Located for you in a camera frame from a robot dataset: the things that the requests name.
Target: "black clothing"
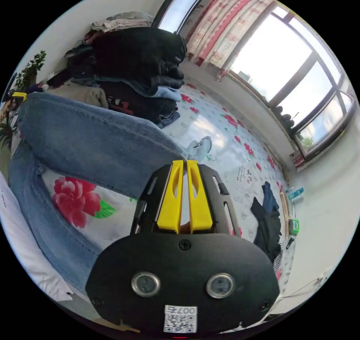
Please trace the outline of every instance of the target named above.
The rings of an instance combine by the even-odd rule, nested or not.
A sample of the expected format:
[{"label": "black clothing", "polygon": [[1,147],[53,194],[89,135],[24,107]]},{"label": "black clothing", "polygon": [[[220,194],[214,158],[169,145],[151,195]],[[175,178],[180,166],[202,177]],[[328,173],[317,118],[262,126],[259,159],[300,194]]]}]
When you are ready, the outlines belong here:
[{"label": "black clothing", "polygon": [[269,214],[259,204],[256,197],[254,197],[251,212],[259,223],[254,244],[263,250],[273,263],[281,251],[281,246],[279,244],[281,230],[280,213],[278,211],[273,211]]},{"label": "black clothing", "polygon": [[186,57],[180,35],[152,27],[108,32],[66,53],[67,68],[48,81],[60,86],[70,78],[108,77],[137,81],[149,88],[179,89],[184,74],[179,64]]},{"label": "black clothing", "polygon": [[159,124],[163,118],[171,118],[177,111],[176,101],[160,97],[144,97],[125,83],[101,82],[109,103],[109,109],[141,117]]}]

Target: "curtain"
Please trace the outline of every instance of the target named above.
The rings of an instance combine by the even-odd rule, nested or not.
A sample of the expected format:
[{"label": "curtain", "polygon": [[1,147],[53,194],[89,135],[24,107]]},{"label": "curtain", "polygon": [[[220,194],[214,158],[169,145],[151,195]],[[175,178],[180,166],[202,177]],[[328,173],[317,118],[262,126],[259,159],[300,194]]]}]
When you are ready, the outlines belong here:
[{"label": "curtain", "polygon": [[188,59],[216,69],[217,79],[229,70],[241,50],[240,40],[274,0],[211,0],[186,40]]}]

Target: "screw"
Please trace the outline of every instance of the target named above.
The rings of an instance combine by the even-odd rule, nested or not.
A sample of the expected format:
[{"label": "screw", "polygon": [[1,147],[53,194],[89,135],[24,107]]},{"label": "screw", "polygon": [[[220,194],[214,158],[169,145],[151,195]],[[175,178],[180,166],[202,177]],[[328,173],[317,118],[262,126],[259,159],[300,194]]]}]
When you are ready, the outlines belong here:
[{"label": "screw", "polygon": [[189,240],[183,239],[179,242],[178,246],[179,246],[180,250],[186,251],[186,250],[189,250],[189,248],[191,247],[191,243]]},{"label": "screw", "polygon": [[261,304],[260,310],[261,310],[261,311],[266,311],[269,307],[270,307],[270,303],[269,303],[267,300],[265,300],[265,301]]},{"label": "screw", "polygon": [[95,298],[93,298],[93,304],[95,306],[101,307],[104,305],[104,302],[100,298],[95,297]]}]

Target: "blue clothing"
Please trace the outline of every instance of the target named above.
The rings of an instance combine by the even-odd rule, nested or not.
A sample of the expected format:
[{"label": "blue clothing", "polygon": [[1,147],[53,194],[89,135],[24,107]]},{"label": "blue clothing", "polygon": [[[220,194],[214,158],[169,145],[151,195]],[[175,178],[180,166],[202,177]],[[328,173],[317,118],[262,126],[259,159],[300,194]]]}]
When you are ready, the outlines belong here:
[{"label": "blue clothing", "polygon": [[155,170],[204,156],[202,146],[189,156],[148,120],[48,93],[28,95],[18,127],[22,140],[9,163],[9,186],[45,257],[82,293],[101,250],[54,207],[44,170],[138,199]]},{"label": "blue clothing", "polygon": [[277,204],[273,192],[271,191],[270,184],[265,181],[265,184],[262,186],[262,191],[264,192],[264,201],[262,202],[262,206],[267,213],[272,213],[279,210],[279,205]]},{"label": "blue clothing", "polygon": [[162,97],[165,99],[171,99],[176,102],[181,101],[181,94],[178,90],[175,90],[168,86],[158,86],[157,90],[152,93],[150,89],[147,86],[142,85],[141,83],[137,81],[131,81],[131,80],[125,80],[122,78],[116,78],[116,77],[99,77],[99,76],[93,76],[93,77],[86,77],[86,78],[73,78],[73,82],[84,85],[84,86],[91,86],[91,87],[100,87],[100,82],[123,82],[127,85],[129,85],[133,90],[135,90],[138,94],[144,96],[144,97]]}]

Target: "window glass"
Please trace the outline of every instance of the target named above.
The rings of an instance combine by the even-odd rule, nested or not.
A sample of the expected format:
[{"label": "window glass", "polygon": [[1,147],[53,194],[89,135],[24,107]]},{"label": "window glass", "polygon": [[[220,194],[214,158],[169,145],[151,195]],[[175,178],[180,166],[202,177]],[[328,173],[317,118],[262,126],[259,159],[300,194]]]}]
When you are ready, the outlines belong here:
[{"label": "window glass", "polygon": [[186,14],[196,1],[197,0],[174,0],[162,18],[159,29],[169,32],[177,31],[185,19]]},{"label": "window glass", "polygon": [[351,98],[350,98],[347,94],[345,94],[345,93],[343,93],[343,92],[341,92],[341,97],[342,97],[342,100],[343,100],[343,102],[344,102],[344,105],[345,105],[345,108],[346,108],[346,112],[348,112],[348,111],[350,110],[350,107],[351,107],[351,104],[352,104],[352,100],[351,100]]},{"label": "window glass", "polygon": [[273,13],[277,14],[279,17],[284,18],[287,15],[287,11],[282,9],[281,7],[275,7]]},{"label": "window glass", "polygon": [[343,118],[339,99],[335,95],[327,107],[303,130],[297,134],[305,152],[311,151],[324,140]]},{"label": "window glass", "polygon": [[288,26],[270,15],[244,45],[231,70],[270,101],[311,53]]},{"label": "window glass", "polygon": [[302,121],[330,91],[332,85],[318,62],[311,68],[302,81],[279,104],[282,114],[289,114],[294,126]]},{"label": "window glass", "polygon": [[325,62],[327,68],[329,69],[330,73],[332,74],[336,83],[340,80],[340,72],[336,67],[334,60],[332,57],[327,53],[324,49],[323,45],[320,41],[296,18],[290,20],[289,24],[300,32],[301,35],[309,41],[309,43],[314,47],[315,51],[319,54],[322,60]]}]

